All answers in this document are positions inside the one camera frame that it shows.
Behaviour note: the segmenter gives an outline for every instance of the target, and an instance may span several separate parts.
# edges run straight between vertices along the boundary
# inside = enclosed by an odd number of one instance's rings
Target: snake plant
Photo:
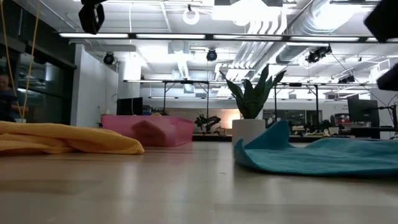
[[[267,80],[269,74],[269,65],[267,65],[261,72],[258,84],[254,88],[248,79],[244,79],[243,93],[241,87],[228,80],[226,75],[220,71],[227,82],[229,90],[235,97],[236,104],[244,119],[255,119],[257,117],[268,99],[269,92],[283,79],[285,72],[286,70],[281,71],[275,76],[275,79],[270,77]]]

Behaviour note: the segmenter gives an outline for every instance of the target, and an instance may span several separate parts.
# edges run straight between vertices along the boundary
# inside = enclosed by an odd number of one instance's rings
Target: black equipment
[[[195,121],[195,124],[197,124],[198,127],[200,127],[201,130],[203,130],[203,125],[205,125],[206,128],[206,132],[203,134],[211,134],[211,127],[218,124],[221,121],[221,118],[217,117],[217,116],[212,116],[209,118],[205,118],[205,116],[203,114],[199,115],[199,117],[197,117],[197,120]]]
[[[397,10],[398,1],[382,0],[365,19],[365,26],[379,42],[398,37]]]
[[[14,96],[7,96],[0,94],[0,121],[15,122],[15,119],[11,116],[12,102],[17,101]]]
[[[96,35],[105,21],[102,2],[107,0],[81,0],[83,8],[79,12],[81,27],[86,33]]]
[[[398,91],[398,64],[377,79],[377,86],[381,90]]]
[[[389,39],[398,38],[398,1],[382,0],[374,8],[364,24],[379,42],[387,42]],[[398,91],[398,65],[386,72],[377,80],[377,86],[381,90]]]
[[[206,59],[209,62],[214,62],[215,60],[217,60],[216,50],[215,49],[209,49],[209,52],[207,53]]]
[[[117,115],[142,115],[142,97],[118,99]]]
[[[113,52],[107,52],[104,57],[104,63],[106,65],[114,65],[118,60],[113,55]]]
[[[332,53],[330,45],[327,47],[318,47],[316,50],[311,50],[310,54],[305,58],[305,60],[308,63],[316,63],[330,53]]]
[[[372,127],[380,127],[379,107],[376,100],[347,99],[347,101],[350,121],[371,122]]]

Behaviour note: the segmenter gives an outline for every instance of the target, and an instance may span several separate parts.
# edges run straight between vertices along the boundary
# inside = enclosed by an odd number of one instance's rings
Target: cable
[[[11,78],[11,85],[12,85],[12,89],[14,90],[14,96],[18,97],[16,88],[15,88],[15,85],[14,85],[14,77],[12,76],[11,60],[10,60],[10,55],[9,55],[9,51],[8,51],[6,20],[4,18],[4,6],[3,6],[3,3],[4,2],[0,3],[0,5],[1,5],[1,19],[2,19],[2,32],[4,34],[4,43],[6,44],[6,55],[7,55],[8,69],[9,69],[10,78]],[[17,106],[18,106],[19,116],[22,117],[21,107],[19,106],[19,102],[18,101],[17,101]]]
[[[395,98],[395,97],[397,97],[398,96],[398,93],[397,94],[395,94],[392,98],[391,98],[391,100],[388,102],[388,104],[387,104],[387,106],[388,107],[390,107],[390,103],[391,103],[391,101]]]
[[[26,103],[27,103],[27,96],[28,96],[27,93],[28,93],[28,89],[29,89],[30,74],[32,73],[34,52],[35,52],[35,46],[36,46],[37,26],[39,24],[39,13],[40,13],[40,0],[37,0],[36,25],[35,25],[35,31],[33,34],[33,44],[32,44],[32,53],[31,53],[32,58],[30,58],[29,73],[28,73],[27,82],[26,82],[26,93],[25,93],[24,109],[22,110],[22,120],[24,120],[24,118],[25,118],[25,110],[26,110]]]

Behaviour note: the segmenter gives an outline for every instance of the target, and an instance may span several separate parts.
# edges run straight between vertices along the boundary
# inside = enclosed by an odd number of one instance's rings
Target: ductwork
[[[286,13],[280,10],[279,15],[274,16],[271,21],[252,21],[248,34],[281,34],[286,26]],[[234,68],[254,67],[271,45],[271,42],[243,42],[232,66]]]
[[[357,6],[330,4],[331,0],[314,0],[302,15],[286,30],[287,35],[328,35],[345,24],[357,11]],[[256,73],[270,62],[288,65],[308,46],[293,46],[285,43],[274,43],[267,55],[256,66]]]

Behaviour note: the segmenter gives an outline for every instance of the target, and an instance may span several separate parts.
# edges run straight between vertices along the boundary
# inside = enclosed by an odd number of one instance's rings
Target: potted plant
[[[227,82],[229,90],[236,99],[236,104],[244,119],[236,119],[232,122],[232,142],[235,144],[239,138],[244,138],[244,143],[251,142],[254,138],[262,134],[266,128],[266,121],[256,119],[262,111],[264,103],[268,99],[269,92],[284,77],[286,70],[279,72],[275,79],[268,78],[269,65],[261,72],[258,84],[253,88],[248,79],[244,79],[244,93],[238,85],[229,81],[225,74],[221,73]]]
[[[338,134],[338,125],[336,124],[336,118],[333,115],[330,116],[329,134]]]

